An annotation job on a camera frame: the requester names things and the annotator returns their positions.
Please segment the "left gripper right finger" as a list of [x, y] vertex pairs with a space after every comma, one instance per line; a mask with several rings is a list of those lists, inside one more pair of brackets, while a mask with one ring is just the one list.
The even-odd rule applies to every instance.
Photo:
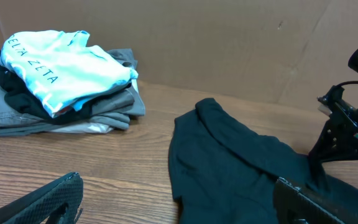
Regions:
[[273, 190], [273, 206], [280, 224], [340, 224], [346, 212], [328, 199], [280, 177]]

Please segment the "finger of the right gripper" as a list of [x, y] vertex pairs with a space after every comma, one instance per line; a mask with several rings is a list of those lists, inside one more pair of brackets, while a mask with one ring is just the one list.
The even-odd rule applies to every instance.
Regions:
[[308, 154], [310, 164], [332, 162], [337, 160], [337, 136], [333, 131], [331, 120], [327, 120], [319, 138]]

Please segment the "black t-shirt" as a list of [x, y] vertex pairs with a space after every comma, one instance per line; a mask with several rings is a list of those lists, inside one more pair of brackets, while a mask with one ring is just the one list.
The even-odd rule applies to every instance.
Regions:
[[283, 177], [358, 213], [358, 189], [312, 170], [308, 158], [259, 135], [212, 98], [175, 120], [168, 168], [180, 223], [276, 223], [273, 188]]

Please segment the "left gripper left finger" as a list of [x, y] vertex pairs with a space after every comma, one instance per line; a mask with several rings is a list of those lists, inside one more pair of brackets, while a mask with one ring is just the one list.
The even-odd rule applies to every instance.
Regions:
[[66, 175], [0, 208], [0, 223], [75, 224], [81, 216], [83, 179]]

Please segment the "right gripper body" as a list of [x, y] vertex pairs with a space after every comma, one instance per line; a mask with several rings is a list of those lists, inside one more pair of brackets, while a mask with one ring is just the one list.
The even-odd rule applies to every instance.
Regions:
[[342, 99], [341, 86], [332, 86], [322, 97], [320, 110], [329, 116], [337, 136], [337, 161], [358, 160], [358, 108]]

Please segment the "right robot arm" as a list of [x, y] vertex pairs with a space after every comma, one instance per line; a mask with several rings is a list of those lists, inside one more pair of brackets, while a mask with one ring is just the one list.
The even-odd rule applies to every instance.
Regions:
[[[350, 57], [348, 67], [358, 73], [358, 49]], [[321, 103], [319, 110], [328, 115], [329, 119], [309, 153], [313, 161], [358, 160], [358, 108], [342, 99], [345, 85], [358, 85], [358, 81], [334, 85], [318, 98]]]

